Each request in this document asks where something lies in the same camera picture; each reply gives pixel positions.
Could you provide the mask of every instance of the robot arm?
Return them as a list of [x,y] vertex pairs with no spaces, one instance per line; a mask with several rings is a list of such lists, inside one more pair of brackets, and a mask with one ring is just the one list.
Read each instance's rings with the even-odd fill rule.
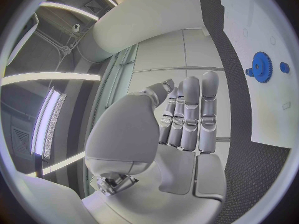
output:
[[90,133],[85,164],[96,177],[113,179],[117,185],[110,187],[115,192],[124,180],[134,182],[127,175],[141,173],[153,162],[159,141],[153,110],[173,88],[169,79],[124,96],[103,113]]

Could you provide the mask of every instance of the perforated mesh panel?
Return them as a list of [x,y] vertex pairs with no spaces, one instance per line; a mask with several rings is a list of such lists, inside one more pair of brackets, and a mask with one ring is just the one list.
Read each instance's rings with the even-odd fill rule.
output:
[[251,142],[251,103],[239,58],[223,31],[221,0],[200,0],[203,21],[220,55],[231,103],[231,143],[225,174],[227,198],[215,223],[229,224],[247,212],[270,188],[289,149]]

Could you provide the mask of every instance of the ceiling vent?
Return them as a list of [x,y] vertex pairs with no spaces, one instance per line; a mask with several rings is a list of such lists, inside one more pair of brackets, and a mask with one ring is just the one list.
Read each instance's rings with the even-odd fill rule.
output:
[[93,14],[99,13],[103,8],[94,0],[85,4],[85,7],[88,8]]
[[33,156],[30,154],[30,134],[24,130],[11,127],[12,148],[15,156],[32,160]]

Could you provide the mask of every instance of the blue plastic part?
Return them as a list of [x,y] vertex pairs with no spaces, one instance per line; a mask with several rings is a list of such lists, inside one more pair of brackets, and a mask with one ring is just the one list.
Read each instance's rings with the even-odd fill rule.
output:
[[288,72],[290,72],[290,67],[289,67],[289,65],[288,65],[287,63],[285,63],[285,62],[281,62],[281,64],[280,64],[280,69],[281,69],[281,71],[284,72],[284,73],[288,73]]
[[268,82],[273,72],[270,57],[265,52],[259,51],[256,53],[252,61],[252,70],[254,77],[258,82]]
[[245,73],[246,73],[246,75],[248,75],[248,76],[250,76],[250,77],[254,77],[252,68],[248,68],[248,69],[246,69]]

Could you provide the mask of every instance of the gray mesh surface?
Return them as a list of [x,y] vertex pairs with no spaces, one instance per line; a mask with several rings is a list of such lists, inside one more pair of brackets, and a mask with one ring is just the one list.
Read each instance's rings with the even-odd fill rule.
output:
[[231,143],[226,164],[227,198],[216,224],[229,224],[247,212],[281,171],[289,149],[251,142],[251,103],[238,56],[223,31],[221,0],[200,0],[203,21],[220,55],[231,103]]

